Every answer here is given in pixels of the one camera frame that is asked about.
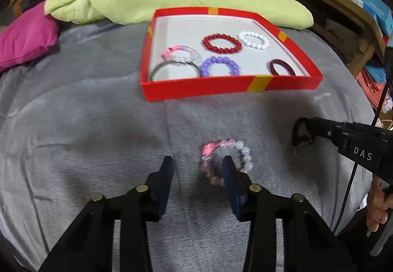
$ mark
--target pink beaded bracelet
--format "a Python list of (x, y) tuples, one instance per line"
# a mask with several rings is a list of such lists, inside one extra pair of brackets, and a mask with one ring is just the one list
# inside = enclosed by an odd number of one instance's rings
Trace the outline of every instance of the pink beaded bracelet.
[(240, 171), (248, 173), (253, 168), (253, 163), (250, 155), (250, 149), (244, 144), (243, 141), (235, 141), (233, 139), (213, 141), (203, 146), (202, 148), (202, 161), (200, 163), (200, 170), (210, 179), (213, 185), (225, 186), (224, 178), (217, 176), (217, 173), (212, 169), (211, 162), (213, 159), (213, 152), (217, 149), (237, 149), (242, 154), (243, 166)]

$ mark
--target bed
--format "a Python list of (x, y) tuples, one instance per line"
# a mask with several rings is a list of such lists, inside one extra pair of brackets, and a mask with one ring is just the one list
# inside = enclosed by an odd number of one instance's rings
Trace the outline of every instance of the bed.
[[(148, 225), (154, 271), (241, 271), (247, 223), (231, 213), (225, 190), (199, 171), (200, 147), (247, 142), (253, 182), (289, 197), (302, 193), (330, 228), (353, 162), (317, 139), (303, 160), (291, 146), (299, 117), (370, 123), (373, 111), (333, 50), (309, 30), (283, 29), (324, 75), (316, 90), (267, 91), (147, 102), (139, 64), (148, 24), (101, 20), (64, 24), (58, 45), (0, 78), (0, 230), (16, 259), (37, 271), (96, 192), (124, 194), (175, 162), (166, 214)], [(339, 230), (368, 192), (359, 167)], [(282, 231), (278, 221), (278, 271)], [(114, 239), (118, 271), (119, 226)]]

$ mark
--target beaded bracelet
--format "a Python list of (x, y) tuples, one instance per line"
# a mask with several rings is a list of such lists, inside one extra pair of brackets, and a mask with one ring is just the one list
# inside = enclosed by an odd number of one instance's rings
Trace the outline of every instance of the beaded bracelet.
[[(190, 54), (190, 56), (188, 57), (174, 56), (173, 53), (177, 50), (182, 50), (184, 52), (187, 52), (188, 54)], [(183, 64), (183, 63), (194, 62), (199, 57), (199, 54), (195, 49), (192, 49), (188, 46), (176, 45), (164, 50), (161, 54), (161, 57), (163, 60), (173, 60)]]
[[(252, 43), (249, 40), (247, 40), (244, 36), (251, 36), (251, 37), (258, 38), (261, 41), (261, 44)], [(240, 39), (240, 41), (242, 42), (243, 45), (251, 47), (251, 48), (264, 50), (264, 49), (269, 47), (269, 41), (268, 41), (268, 39), (265, 36), (262, 36), (260, 34), (254, 33), (252, 31), (242, 31), (242, 32), (240, 32), (239, 33), (239, 39)]]
[(291, 76), (296, 76), (296, 73), (293, 70), (293, 68), (288, 63), (286, 63), (281, 59), (273, 59), (271, 62), (269, 62), (269, 69), (273, 76), (280, 76), (280, 74), (275, 70), (274, 64), (283, 67)]
[[(217, 46), (213, 46), (210, 44), (210, 41), (213, 39), (225, 39), (226, 41), (232, 43), (234, 45), (233, 48), (220, 48)], [(226, 35), (226, 34), (213, 34), (206, 36), (202, 40), (202, 44), (206, 47), (207, 50), (210, 50), (213, 53), (219, 54), (233, 54), (237, 53), (242, 49), (242, 43), (239, 42), (235, 37)]]
[(233, 60), (229, 59), (228, 57), (215, 57), (212, 56), (206, 59), (202, 65), (200, 66), (200, 76), (201, 77), (209, 77), (208, 68), (212, 64), (224, 64), (227, 65), (229, 68), (229, 74), (231, 76), (238, 76), (239, 75), (239, 66)]
[(211, 162), (213, 159), (213, 152), (217, 149), (236, 148), (240, 150), (242, 154), (243, 166), (239, 171), (248, 173), (253, 168), (253, 163), (250, 155), (250, 149), (244, 144), (243, 141), (235, 141), (233, 139), (213, 141), (203, 146), (202, 149), (202, 160), (200, 163), (200, 170), (210, 179), (210, 183), (213, 185), (224, 186), (224, 178), (219, 177), (217, 173), (212, 169)]

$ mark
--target human hand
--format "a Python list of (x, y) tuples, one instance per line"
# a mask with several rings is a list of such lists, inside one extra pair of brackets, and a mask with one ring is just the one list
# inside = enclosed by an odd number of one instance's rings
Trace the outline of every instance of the human hand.
[(393, 209), (393, 194), (386, 195), (381, 188), (381, 178), (373, 175), (369, 197), (367, 198), (367, 227), (375, 232), (379, 224), (388, 220), (387, 209)]

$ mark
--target white beaded bracelet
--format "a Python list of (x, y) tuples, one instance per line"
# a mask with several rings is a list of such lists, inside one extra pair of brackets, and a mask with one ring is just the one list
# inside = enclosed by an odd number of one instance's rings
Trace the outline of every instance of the white beaded bracelet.
[[(251, 36), (251, 37), (258, 38), (261, 41), (261, 43), (260, 44), (252, 43), (249, 40), (247, 40), (245, 38), (245, 36)], [(265, 50), (266, 48), (269, 47), (269, 41), (265, 36), (254, 33), (252, 31), (242, 31), (239, 33), (238, 38), (243, 45), (251, 47), (251, 48)]]

